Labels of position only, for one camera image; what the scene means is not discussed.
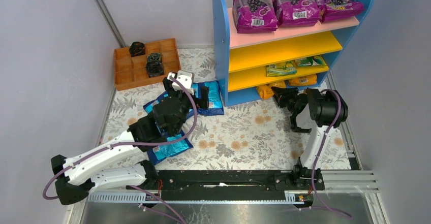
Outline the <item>orange mango candy bag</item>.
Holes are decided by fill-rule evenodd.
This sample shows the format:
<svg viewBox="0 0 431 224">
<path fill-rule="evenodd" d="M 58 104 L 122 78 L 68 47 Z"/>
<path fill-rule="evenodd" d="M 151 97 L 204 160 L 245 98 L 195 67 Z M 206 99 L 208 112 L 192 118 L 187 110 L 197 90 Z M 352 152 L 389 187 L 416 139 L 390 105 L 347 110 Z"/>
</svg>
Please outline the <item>orange mango candy bag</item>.
<svg viewBox="0 0 431 224">
<path fill-rule="evenodd" d="M 272 87 L 286 88 L 285 81 L 278 81 L 274 83 L 256 86 L 256 91 L 261 99 L 269 99 L 274 95 Z"/>
</svg>

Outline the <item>large blue candy bag front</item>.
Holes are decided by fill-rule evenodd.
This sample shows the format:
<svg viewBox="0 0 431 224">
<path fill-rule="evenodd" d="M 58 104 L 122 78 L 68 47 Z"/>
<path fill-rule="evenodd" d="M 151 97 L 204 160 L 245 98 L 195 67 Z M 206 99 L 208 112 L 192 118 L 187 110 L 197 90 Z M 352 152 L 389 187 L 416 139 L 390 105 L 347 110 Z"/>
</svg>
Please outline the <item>large blue candy bag front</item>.
<svg viewBox="0 0 431 224">
<path fill-rule="evenodd" d="M 183 140 L 177 141 L 173 144 L 157 146 L 149 150 L 147 155 L 149 161 L 156 165 L 169 157 L 179 155 L 191 148 L 193 148 L 193 145 L 187 138 L 184 138 Z"/>
</svg>

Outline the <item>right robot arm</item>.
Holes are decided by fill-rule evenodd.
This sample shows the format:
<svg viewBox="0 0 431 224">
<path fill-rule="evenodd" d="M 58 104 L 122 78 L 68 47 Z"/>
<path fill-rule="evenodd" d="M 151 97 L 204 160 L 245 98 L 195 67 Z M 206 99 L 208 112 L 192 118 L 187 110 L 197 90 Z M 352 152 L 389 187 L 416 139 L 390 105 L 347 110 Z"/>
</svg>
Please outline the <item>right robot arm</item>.
<svg viewBox="0 0 431 224">
<path fill-rule="evenodd" d="M 346 121 L 348 106 L 337 90 L 307 88 L 300 93 L 297 88 L 273 86 L 273 97 L 280 108 L 287 108 L 290 129 L 294 133 L 309 134 L 309 141 L 292 171 L 285 178 L 276 175 L 277 186 L 286 189 L 324 189 L 321 174 L 321 157 L 331 133 Z"/>
</svg>

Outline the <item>yellow green Fox's candy bag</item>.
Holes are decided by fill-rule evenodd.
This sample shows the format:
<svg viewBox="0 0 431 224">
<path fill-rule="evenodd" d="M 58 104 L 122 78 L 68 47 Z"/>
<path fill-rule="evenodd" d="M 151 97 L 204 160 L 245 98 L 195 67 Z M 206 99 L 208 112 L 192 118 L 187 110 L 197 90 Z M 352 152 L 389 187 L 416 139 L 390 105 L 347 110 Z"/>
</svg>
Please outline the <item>yellow green Fox's candy bag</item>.
<svg viewBox="0 0 431 224">
<path fill-rule="evenodd" d="M 267 77 L 287 76 L 296 73 L 297 69 L 291 61 L 284 61 L 266 66 Z"/>
</svg>

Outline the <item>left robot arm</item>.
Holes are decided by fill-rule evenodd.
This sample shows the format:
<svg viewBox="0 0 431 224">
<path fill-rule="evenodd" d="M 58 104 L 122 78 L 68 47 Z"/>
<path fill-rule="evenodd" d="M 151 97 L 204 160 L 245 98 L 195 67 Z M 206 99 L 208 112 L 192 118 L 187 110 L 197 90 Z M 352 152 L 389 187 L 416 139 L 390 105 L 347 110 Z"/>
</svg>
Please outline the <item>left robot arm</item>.
<svg viewBox="0 0 431 224">
<path fill-rule="evenodd" d="M 163 84 L 168 95 L 119 136 L 77 156 L 52 157 L 54 176 L 45 186 L 43 198 L 71 205 L 97 189 L 139 186 L 156 180 L 155 169 L 148 161 L 124 170 L 106 168 L 154 148 L 167 148 L 171 152 L 188 146 L 182 142 L 196 126 L 198 109 L 208 108 L 210 89 L 207 86 L 194 88 L 193 74 L 182 71 L 170 73 Z"/>
</svg>

